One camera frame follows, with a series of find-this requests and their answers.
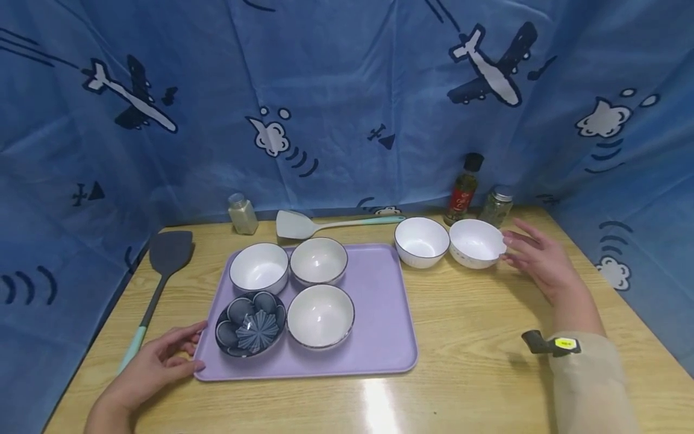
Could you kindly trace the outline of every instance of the glass bottle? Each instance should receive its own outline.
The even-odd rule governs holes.
[[[229,217],[234,224],[236,233],[241,235],[253,235],[258,229],[258,219],[253,210],[253,204],[246,199],[243,193],[234,193],[227,199],[229,202]]]
[[[465,218],[465,212],[468,210],[477,189],[477,177],[475,174],[480,171],[483,161],[484,156],[476,152],[471,152],[465,156],[465,171],[455,180],[448,210],[443,216],[443,221],[447,225],[451,226],[458,220]]]
[[[496,228],[500,228],[514,205],[513,200],[513,192],[508,185],[495,186],[486,197],[482,212],[478,218]]]

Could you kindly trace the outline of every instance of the hand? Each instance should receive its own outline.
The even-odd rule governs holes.
[[[185,328],[174,327],[163,336],[147,342],[104,390],[100,400],[131,414],[165,385],[204,368],[201,360],[188,360],[176,354],[184,351],[193,356],[200,332],[207,324],[202,321]]]
[[[586,287],[560,243],[523,220],[514,219],[514,223],[530,236],[503,231],[504,244],[515,253],[506,253],[502,259],[527,272],[552,305],[563,292]]]

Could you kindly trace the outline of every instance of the bottle cap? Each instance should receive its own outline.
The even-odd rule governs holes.
[[[470,172],[479,172],[483,161],[484,156],[481,153],[470,152],[465,156],[465,165],[463,167]]]
[[[229,196],[229,199],[227,201],[229,204],[236,204],[236,203],[241,203],[246,200],[246,197],[244,196],[243,193],[234,193],[231,196]]]
[[[510,202],[514,200],[514,192],[508,185],[495,185],[493,194],[499,202]]]

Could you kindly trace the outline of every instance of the black spatula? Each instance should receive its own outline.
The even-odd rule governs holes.
[[[149,322],[152,320],[152,315],[164,291],[164,286],[178,270],[186,266],[190,261],[191,253],[193,252],[193,233],[190,231],[172,231],[162,232],[154,235],[149,242],[149,262],[152,268],[162,275],[159,280],[159,285],[152,295],[147,311],[144,313],[142,322],[139,323],[137,332],[130,343],[128,352],[126,353],[121,366],[118,368],[120,374],[128,363],[135,357],[139,351],[144,339],[144,334],[147,332]]]

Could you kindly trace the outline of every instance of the blue floral bowl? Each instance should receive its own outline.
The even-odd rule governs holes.
[[[219,315],[217,345],[232,357],[256,356],[279,340],[286,319],[285,305],[270,292],[242,295]]]

